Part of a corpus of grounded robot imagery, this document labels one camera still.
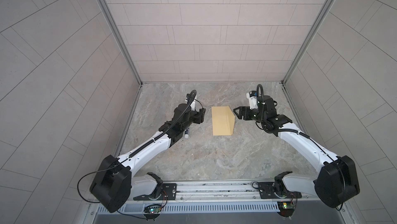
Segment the tan kraft envelope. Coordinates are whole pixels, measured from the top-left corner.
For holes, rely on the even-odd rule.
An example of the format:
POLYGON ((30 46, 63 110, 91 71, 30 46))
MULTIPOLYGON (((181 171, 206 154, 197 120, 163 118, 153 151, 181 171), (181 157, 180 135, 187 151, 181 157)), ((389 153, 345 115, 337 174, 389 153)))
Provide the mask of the tan kraft envelope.
POLYGON ((214 136, 231 136, 234 132, 235 115, 229 106, 212 107, 214 136))

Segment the white glue stick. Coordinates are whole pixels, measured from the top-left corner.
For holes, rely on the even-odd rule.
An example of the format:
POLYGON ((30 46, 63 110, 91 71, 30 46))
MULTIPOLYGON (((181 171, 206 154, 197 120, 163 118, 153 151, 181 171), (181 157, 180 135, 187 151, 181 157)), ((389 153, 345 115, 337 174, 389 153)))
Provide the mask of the white glue stick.
POLYGON ((184 132, 184 138, 188 139, 189 138, 189 128, 187 128, 184 132))

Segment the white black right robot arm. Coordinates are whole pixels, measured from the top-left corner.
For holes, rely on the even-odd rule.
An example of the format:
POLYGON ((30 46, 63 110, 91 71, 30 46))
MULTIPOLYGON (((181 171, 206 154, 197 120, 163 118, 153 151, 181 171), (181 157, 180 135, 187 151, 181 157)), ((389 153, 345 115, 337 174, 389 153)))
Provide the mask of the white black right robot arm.
POLYGON ((318 196, 328 207, 336 208, 360 193, 354 161, 329 151, 302 132, 284 114, 278 114, 277 102, 264 94, 261 84, 247 93, 249 106, 233 110, 238 119, 254 121, 259 129, 286 141, 315 169, 316 176, 297 175, 286 171, 275 176, 274 190, 279 198, 293 192, 318 196))

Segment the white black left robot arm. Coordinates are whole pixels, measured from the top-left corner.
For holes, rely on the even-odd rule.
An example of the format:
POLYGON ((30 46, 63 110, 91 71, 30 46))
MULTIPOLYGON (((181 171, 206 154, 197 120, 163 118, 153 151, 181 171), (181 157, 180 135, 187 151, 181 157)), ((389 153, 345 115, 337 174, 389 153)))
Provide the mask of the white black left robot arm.
POLYGON ((107 156, 94 172, 90 193, 110 213, 118 211, 132 197, 160 196, 163 181, 154 173, 136 176, 136 173, 158 154, 178 142, 191 124, 204 121, 205 108, 195 108, 196 90, 187 94, 186 103, 174 110, 171 121, 165 122, 147 141, 130 152, 114 157, 107 156))

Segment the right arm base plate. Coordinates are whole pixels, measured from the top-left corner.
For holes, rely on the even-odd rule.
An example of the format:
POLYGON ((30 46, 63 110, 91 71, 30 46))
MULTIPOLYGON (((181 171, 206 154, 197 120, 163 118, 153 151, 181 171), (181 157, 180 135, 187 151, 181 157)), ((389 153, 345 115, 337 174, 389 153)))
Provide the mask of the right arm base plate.
POLYGON ((277 189, 274 182, 257 182, 254 188, 259 191, 261 199, 293 199, 302 198, 299 192, 290 192, 285 187, 277 189))

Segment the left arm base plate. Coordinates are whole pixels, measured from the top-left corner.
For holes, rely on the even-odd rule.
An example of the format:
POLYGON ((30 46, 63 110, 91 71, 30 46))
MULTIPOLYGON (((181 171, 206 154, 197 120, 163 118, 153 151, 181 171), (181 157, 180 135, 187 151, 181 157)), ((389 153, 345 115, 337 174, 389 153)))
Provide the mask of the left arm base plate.
POLYGON ((134 197, 134 201, 160 201, 160 200, 175 200, 177 192, 176 183, 163 183, 161 188, 156 188, 151 195, 141 195, 134 197))

